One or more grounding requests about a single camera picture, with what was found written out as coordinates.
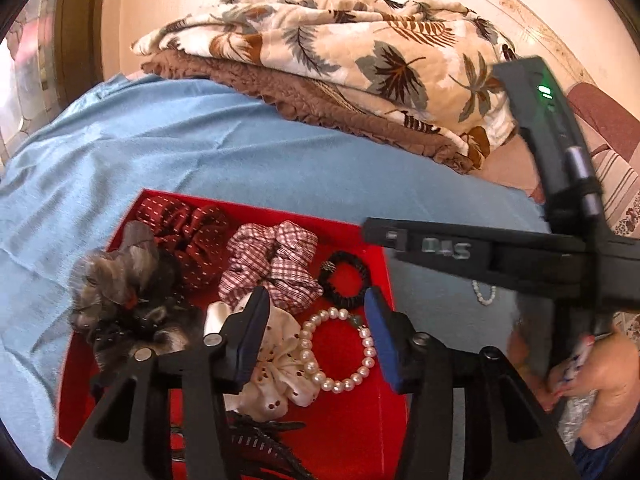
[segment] person's arm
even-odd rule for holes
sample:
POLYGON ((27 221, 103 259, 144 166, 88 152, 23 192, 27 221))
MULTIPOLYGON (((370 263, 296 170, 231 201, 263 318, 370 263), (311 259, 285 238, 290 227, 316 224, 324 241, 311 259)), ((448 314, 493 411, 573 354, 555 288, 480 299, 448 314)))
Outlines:
POLYGON ((566 364, 551 370, 545 382, 528 369, 528 353, 519 330, 514 330, 507 357, 546 411, 553 408, 560 396, 584 396, 591 390, 598 391, 580 432, 580 439, 586 447, 597 449, 609 444, 631 421, 640 402, 640 359, 638 348, 625 335, 614 332, 597 341, 577 379, 556 394, 553 390, 566 364))
MULTIPOLYGON (((548 386, 557 383, 563 370, 564 365, 551 370, 548 386)), ((622 433, 640 402, 638 348, 620 332, 596 342, 576 380, 567 384, 561 393, 581 397, 591 390, 597 390, 598 395, 580 439, 586 447, 597 449, 622 433)))

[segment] light blue bed sheet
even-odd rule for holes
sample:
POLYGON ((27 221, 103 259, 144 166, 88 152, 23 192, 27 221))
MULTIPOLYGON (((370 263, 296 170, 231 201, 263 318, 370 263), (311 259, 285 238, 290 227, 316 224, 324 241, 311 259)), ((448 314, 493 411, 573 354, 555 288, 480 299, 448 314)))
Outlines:
MULTIPOLYGON (((50 474, 73 261, 104 246, 142 187, 360 223, 367 216, 546 230, 516 190, 333 130, 208 80, 98 85, 34 134, 0 182, 0 416, 50 474)), ((396 304, 445 344, 504 347, 514 295, 389 261, 396 304)))

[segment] leaf print blanket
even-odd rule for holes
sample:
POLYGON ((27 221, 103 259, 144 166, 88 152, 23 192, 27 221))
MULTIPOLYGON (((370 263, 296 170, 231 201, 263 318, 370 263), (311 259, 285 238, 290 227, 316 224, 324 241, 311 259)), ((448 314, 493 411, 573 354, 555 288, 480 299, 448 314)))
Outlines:
MULTIPOLYGON (((349 114, 377 118, 368 127, 391 123, 395 133, 340 121, 334 127, 421 155, 439 152, 435 158, 458 171, 481 168, 516 129, 491 70, 513 59, 513 43, 457 2, 219 0, 147 34, 132 50, 141 56, 178 50, 183 62, 227 60, 235 70, 237 63, 255 68, 254 75, 275 70, 305 78, 349 114), (411 132, 412 141, 402 132, 411 132), (434 136, 446 142, 433 149, 434 136), (442 155, 447 146, 456 156, 442 155)), ((216 65, 218 76, 222 66, 216 65)))

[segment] brown fleece blanket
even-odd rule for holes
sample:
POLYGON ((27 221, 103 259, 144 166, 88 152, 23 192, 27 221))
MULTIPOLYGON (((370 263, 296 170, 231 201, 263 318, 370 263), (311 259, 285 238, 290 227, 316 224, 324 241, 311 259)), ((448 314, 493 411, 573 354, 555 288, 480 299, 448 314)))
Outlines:
POLYGON ((285 119, 369 137, 416 155, 432 157, 459 173, 466 173, 472 167, 470 159, 460 155, 446 137, 426 128, 415 130, 366 114, 321 81, 239 61, 192 56, 179 50, 156 54, 143 63, 142 70, 165 79, 207 77, 275 105, 285 119))

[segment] folded blanket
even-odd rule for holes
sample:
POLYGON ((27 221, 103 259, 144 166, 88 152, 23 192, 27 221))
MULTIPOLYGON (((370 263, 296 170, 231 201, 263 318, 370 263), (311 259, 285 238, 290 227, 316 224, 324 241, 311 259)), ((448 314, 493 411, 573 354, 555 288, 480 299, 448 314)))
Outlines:
POLYGON ((204 75, 280 104, 290 118, 390 142, 459 171, 479 169, 515 127, 490 69, 514 57, 513 43, 457 2, 219 0, 147 34, 132 50, 142 56, 163 50, 190 55, 146 66, 161 75, 180 76, 191 57, 235 61, 208 64, 204 75), (239 69, 238 63, 253 70, 239 69), (287 86, 304 85, 284 77, 271 85, 276 91, 263 95, 257 83, 274 74, 266 69, 314 85, 305 87, 303 98, 292 99, 287 86), (306 97, 313 101, 311 113, 306 97), (340 108, 331 119, 330 110, 340 108), (459 156, 449 155, 452 150, 459 156))

